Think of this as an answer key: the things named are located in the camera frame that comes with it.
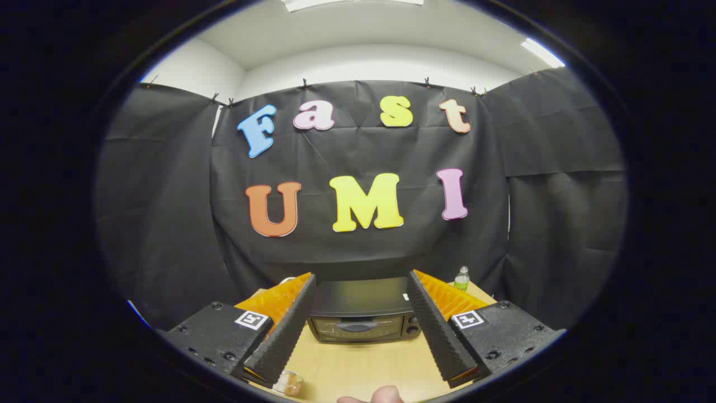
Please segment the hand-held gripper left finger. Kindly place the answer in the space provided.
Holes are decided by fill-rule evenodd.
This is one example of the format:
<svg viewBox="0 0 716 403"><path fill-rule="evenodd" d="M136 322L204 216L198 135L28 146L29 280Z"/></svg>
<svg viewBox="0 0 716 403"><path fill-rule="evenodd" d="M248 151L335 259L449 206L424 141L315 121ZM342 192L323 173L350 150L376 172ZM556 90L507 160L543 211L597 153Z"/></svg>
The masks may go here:
<svg viewBox="0 0 716 403"><path fill-rule="evenodd" d="M299 341L315 286L305 273L237 304L212 302L159 334L213 372L271 387Z"/></svg>

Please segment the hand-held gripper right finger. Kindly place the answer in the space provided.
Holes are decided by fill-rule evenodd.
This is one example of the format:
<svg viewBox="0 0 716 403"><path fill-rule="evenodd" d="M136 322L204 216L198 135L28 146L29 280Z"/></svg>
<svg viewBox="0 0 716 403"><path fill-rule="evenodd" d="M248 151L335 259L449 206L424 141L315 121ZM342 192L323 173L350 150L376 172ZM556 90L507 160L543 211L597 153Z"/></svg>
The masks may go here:
<svg viewBox="0 0 716 403"><path fill-rule="evenodd" d="M488 302L418 270L407 275L407 294L451 388L501 375L564 334L510 301Z"/></svg>

